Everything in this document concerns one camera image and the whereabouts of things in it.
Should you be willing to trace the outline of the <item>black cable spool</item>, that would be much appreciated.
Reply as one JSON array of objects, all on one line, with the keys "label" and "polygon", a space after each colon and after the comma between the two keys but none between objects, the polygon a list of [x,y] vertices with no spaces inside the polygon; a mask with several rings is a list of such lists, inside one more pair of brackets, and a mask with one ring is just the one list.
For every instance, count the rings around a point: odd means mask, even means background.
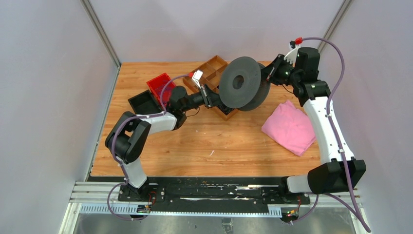
[{"label": "black cable spool", "polygon": [[240,111],[258,108],[268,96],[270,82],[262,79],[263,66],[251,57],[233,60],[222,72],[219,96],[222,103]]}]

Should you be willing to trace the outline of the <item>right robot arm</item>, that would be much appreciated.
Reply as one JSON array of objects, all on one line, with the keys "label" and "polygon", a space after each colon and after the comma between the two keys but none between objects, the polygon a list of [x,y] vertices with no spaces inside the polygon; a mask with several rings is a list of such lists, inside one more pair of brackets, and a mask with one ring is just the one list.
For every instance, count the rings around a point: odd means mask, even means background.
[{"label": "right robot arm", "polygon": [[318,79],[319,61],[316,48],[296,47],[288,55],[277,55],[267,66],[259,65],[262,80],[293,87],[319,145],[320,166],[282,179],[278,195],[284,203],[293,202],[298,193],[349,192],[366,172],[365,161],[355,158],[341,133],[328,84]]}]

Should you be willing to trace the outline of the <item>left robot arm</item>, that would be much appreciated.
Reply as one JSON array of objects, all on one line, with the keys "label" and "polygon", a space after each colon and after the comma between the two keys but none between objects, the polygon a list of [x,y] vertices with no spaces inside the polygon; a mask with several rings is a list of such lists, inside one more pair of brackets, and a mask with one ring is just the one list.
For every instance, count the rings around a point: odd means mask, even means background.
[{"label": "left robot arm", "polygon": [[105,146],[124,175],[121,189],[129,189],[131,196],[137,201],[146,200],[151,192],[140,156],[148,136],[179,129],[187,119],[188,110],[221,104],[219,94],[207,85],[202,85],[197,93],[191,95],[183,86],[176,86],[163,111],[150,115],[125,112],[105,140]]}]

